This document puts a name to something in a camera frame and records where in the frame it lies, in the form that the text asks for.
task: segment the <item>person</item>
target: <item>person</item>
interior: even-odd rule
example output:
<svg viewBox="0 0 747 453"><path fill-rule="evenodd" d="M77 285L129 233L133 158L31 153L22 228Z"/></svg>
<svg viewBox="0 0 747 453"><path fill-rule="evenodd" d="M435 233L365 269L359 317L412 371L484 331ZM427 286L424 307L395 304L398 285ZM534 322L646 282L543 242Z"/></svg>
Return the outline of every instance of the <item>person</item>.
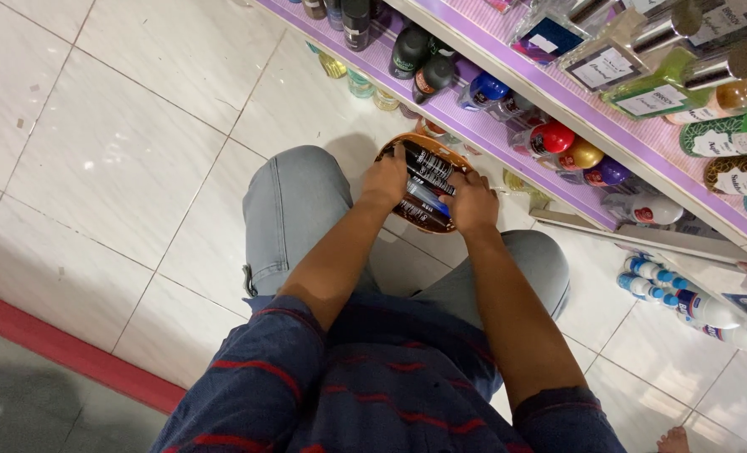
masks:
<svg viewBox="0 0 747 453"><path fill-rule="evenodd" d="M403 146L367 170L356 203L320 148L258 170L243 200L254 313L152 452L625 451L553 320L561 249L501 234L487 178L455 172L442 200L469 258L413 297L379 291L368 255L406 181ZM489 405L503 380L512 426Z"/></svg>
<svg viewBox="0 0 747 453"><path fill-rule="evenodd" d="M687 430L683 427L674 427L667 431L661 440L656 441L659 453L689 453L689 442L687 442Z"/></svg>

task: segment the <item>green bottle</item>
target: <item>green bottle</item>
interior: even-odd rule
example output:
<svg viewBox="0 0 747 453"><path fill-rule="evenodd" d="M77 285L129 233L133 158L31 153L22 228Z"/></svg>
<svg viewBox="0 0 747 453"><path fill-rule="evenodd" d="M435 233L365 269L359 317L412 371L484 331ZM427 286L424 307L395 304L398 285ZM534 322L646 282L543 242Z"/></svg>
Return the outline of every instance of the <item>green bottle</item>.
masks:
<svg viewBox="0 0 747 453"><path fill-rule="evenodd" d="M600 98L632 119L653 118L703 107L716 86L746 77L747 44L700 60L676 47L655 73L617 86Z"/></svg>
<svg viewBox="0 0 747 453"><path fill-rule="evenodd" d="M681 129L679 142L692 157L747 155L747 115L693 122Z"/></svg>

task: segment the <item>light gray jeans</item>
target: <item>light gray jeans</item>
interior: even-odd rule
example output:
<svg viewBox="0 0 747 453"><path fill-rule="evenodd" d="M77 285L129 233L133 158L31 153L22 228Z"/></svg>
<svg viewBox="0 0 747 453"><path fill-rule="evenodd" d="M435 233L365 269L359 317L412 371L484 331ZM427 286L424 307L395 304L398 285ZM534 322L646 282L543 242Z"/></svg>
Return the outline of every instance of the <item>light gray jeans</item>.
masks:
<svg viewBox="0 0 747 453"><path fill-rule="evenodd" d="M242 201L247 293L276 294L289 272L352 205L348 180L322 148L301 146L270 159L253 175ZM561 248L533 230L502 233L502 241L549 314L557 318L569 294L569 266ZM369 265L355 291L379 292ZM468 259L411 299L482 328Z"/></svg>

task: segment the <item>shirt sleeve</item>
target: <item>shirt sleeve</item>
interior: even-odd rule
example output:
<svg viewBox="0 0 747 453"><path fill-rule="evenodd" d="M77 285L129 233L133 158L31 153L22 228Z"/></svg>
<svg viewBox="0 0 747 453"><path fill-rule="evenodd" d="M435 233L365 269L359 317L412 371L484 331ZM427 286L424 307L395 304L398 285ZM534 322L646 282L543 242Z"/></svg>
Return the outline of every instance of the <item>shirt sleeve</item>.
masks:
<svg viewBox="0 0 747 453"><path fill-rule="evenodd" d="M276 297L231 331L149 451L272 450L297 424L323 370L325 340L303 302Z"/></svg>
<svg viewBox="0 0 747 453"><path fill-rule="evenodd" d="M535 453L626 453L586 387L543 390L516 408L513 427Z"/></svg>

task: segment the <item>blue bottle cap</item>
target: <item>blue bottle cap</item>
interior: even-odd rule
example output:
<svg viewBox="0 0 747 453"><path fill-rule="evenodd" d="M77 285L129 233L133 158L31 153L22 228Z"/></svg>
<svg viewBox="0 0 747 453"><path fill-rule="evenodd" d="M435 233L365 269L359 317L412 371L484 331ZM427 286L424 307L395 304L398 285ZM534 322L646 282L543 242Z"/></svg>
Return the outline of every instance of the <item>blue bottle cap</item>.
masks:
<svg viewBox="0 0 747 453"><path fill-rule="evenodd" d="M506 84L485 71L476 77L471 86L479 89L479 92L484 94L486 98L494 101L504 98L510 90Z"/></svg>
<svg viewBox="0 0 747 453"><path fill-rule="evenodd" d="M689 281L685 278L677 276L673 279L672 285L675 289L686 289L687 286L689 286Z"/></svg>
<svg viewBox="0 0 747 453"><path fill-rule="evenodd" d="M672 294L665 294L663 302L664 305L670 307L678 306L678 298L676 296L673 296Z"/></svg>
<svg viewBox="0 0 747 453"><path fill-rule="evenodd" d="M673 279L673 273L670 271L659 271L658 274L656 274L656 280L668 282Z"/></svg>

